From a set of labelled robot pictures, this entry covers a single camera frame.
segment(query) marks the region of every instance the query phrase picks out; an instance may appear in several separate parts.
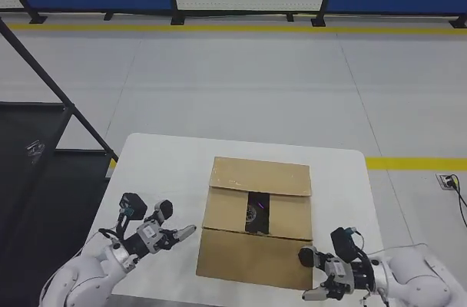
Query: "gray floor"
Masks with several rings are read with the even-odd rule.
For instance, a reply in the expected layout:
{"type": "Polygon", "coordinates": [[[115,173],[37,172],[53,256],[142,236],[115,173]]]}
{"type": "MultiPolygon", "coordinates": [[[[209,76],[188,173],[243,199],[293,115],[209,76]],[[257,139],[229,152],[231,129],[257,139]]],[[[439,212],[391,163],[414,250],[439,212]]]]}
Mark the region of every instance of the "gray floor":
{"type": "MultiPolygon", "coordinates": [[[[63,15],[48,22],[99,23],[101,18],[63,15]]],[[[164,24],[168,19],[118,17],[113,22],[164,24]]],[[[191,20],[205,22],[227,21],[191,20]]],[[[331,22],[368,26],[379,21],[331,22]]],[[[381,25],[448,27],[442,19],[381,25]]],[[[145,132],[347,148],[366,156],[467,157],[467,37],[16,34],[117,152],[128,134],[145,132]]],[[[56,101],[2,38],[0,100],[56,101]]],[[[98,148],[77,122],[71,122],[59,146],[98,148]]],[[[467,230],[455,195],[439,189],[432,171],[369,175],[384,245],[428,243],[467,289],[467,230]]],[[[467,199],[467,172],[458,175],[467,199]]],[[[112,302],[131,304],[121,300],[112,302]]]]}

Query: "yellow tape stripe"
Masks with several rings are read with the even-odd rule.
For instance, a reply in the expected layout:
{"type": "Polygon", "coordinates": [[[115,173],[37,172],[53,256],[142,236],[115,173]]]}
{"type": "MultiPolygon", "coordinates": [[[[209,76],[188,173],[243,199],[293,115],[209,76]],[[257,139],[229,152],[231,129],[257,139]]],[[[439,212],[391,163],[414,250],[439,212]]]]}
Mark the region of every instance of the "yellow tape stripe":
{"type": "Polygon", "coordinates": [[[8,24],[11,30],[37,31],[240,31],[295,33],[355,33],[393,35],[467,35],[467,29],[454,28],[362,28],[289,25],[29,25],[8,24]]]}
{"type": "MultiPolygon", "coordinates": [[[[111,161],[110,168],[116,167],[111,161]]],[[[467,158],[367,157],[369,170],[454,170],[467,171],[467,158]]]]}

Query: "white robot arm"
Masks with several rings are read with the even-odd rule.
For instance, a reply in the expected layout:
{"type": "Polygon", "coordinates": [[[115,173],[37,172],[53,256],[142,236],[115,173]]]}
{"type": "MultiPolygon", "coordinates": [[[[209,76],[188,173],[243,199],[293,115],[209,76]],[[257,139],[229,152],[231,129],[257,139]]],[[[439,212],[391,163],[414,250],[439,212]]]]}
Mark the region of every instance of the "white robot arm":
{"type": "Polygon", "coordinates": [[[136,267],[141,258],[148,253],[171,249],[196,230],[194,225],[180,230],[162,229],[162,223],[173,213],[172,203],[163,200],[155,205],[153,214],[144,220],[136,233],[124,239],[129,221],[143,219],[147,206],[133,193],[123,195],[120,206],[116,231],[99,230],[111,239],[111,244],[104,247],[98,256],[80,255],[65,263],[56,272],[45,293],[43,289],[40,307],[103,306],[112,289],[136,267]]]}
{"type": "Polygon", "coordinates": [[[338,228],[331,233],[337,257],[320,253],[314,246],[300,250],[304,266],[316,267],[328,275],[319,287],[303,293],[304,300],[340,300],[360,289],[368,293],[363,302],[370,295],[379,295],[387,306],[389,299],[397,299],[409,307],[467,307],[467,293],[433,255],[410,248],[392,258],[368,258],[354,244],[354,232],[354,228],[338,228]]]}

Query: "floor outlet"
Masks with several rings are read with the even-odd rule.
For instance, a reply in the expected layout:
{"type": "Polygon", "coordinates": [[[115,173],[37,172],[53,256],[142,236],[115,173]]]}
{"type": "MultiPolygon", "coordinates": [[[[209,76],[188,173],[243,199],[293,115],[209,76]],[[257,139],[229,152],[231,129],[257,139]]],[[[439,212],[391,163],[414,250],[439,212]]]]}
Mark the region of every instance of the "floor outlet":
{"type": "Polygon", "coordinates": [[[448,181],[446,177],[450,176],[448,173],[437,173],[436,174],[436,179],[439,181],[440,187],[442,190],[454,190],[453,187],[448,187],[446,186],[446,182],[448,181]]]}

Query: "plug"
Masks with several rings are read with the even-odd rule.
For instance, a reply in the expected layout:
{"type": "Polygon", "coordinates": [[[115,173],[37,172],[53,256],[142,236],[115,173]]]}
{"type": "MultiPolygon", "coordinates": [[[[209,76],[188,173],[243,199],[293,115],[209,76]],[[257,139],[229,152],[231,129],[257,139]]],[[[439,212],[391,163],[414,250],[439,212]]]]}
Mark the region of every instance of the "plug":
{"type": "Polygon", "coordinates": [[[454,189],[457,188],[457,185],[455,184],[455,181],[454,181],[454,178],[452,177],[452,175],[448,175],[447,177],[445,177],[444,185],[446,187],[452,187],[454,189]]]}

